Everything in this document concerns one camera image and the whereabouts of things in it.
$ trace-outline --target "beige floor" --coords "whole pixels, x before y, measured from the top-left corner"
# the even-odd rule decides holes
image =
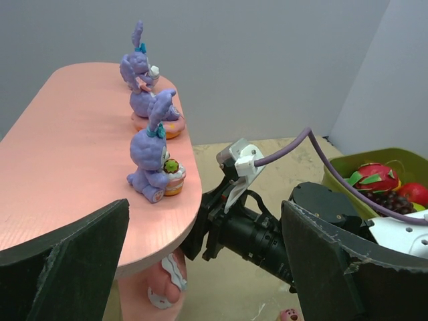
[[[286,146],[292,139],[259,140],[255,144],[264,155]],[[318,142],[327,157],[341,154],[324,139]],[[227,144],[195,146],[195,156],[203,191],[216,187],[222,172],[215,155]],[[309,140],[288,156],[265,168],[251,189],[258,192],[277,217],[281,201],[287,199],[299,183],[319,183],[324,174],[321,160]],[[228,249],[222,249],[217,259],[201,258],[188,261],[189,289],[180,321],[274,321],[280,310],[297,308],[296,295],[275,277],[244,261]]]

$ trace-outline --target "gray wall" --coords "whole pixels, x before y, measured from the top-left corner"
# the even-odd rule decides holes
[[[178,87],[194,143],[308,125],[327,135],[388,3],[2,0],[0,133],[56,69],[132,51],[142,18],[150,61]]]
[[[428,158],[427,27],[428,1],[391,1],[330,135],[342,152]]]

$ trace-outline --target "oval pink tabletop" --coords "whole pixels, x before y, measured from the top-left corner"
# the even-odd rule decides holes
[[[174,85],[161,78],[155,92]],[[116,277],[156,263],[184,240],[201,202],[189,133],[167,141],[187,171],[183,190],[150,204],[126,182],[136,133],[130,90],[118,64],[86,63],[53,73],[0,142],[0,250],[128,199],[130,222]],[[174,105],[182,112],[179,96]]]

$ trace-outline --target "green basket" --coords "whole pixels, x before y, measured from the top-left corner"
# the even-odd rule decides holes
[[[340,176],[348,178],[361,165],[367,163],[381,163],[394,169],[402,184],[419,183],[428,187],[428,160],[408,150],[400,148],[388,148],[362,152],[348,156],[330,159],[330,163],[338,171]],[[349,192],[324,166],[324,178],[322,184],[332,191],[344,193],[354,205],[358,214],[363,219],[378,217],[368,205],[357,199]]]

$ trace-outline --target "white bracket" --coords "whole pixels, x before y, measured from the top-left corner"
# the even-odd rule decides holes
[[[405,216],[424,219],[428,210]],[[428,259],[428,226],[413,225],[392,217],[371,219],[374,223],[369,227],[376,242],[388,249]]]
[[[238,175],[240,174],[239,180],[234,183],[235,187],[229,194],[225,205],[225,213],[229,211],[231,206],[237,202],[240,196],[248,189],[248,187],[254,182],[259,176],[264,166],[255,168],[254,161],[263,158],[263,154],[260,149],[253,144],[250,144],[244,138],[238,140],[232,145],[228,146],[224,151],[217,155],[217,161],[222,164],[225,159],[231,157],[235,161],[235,168],[237,169]]]

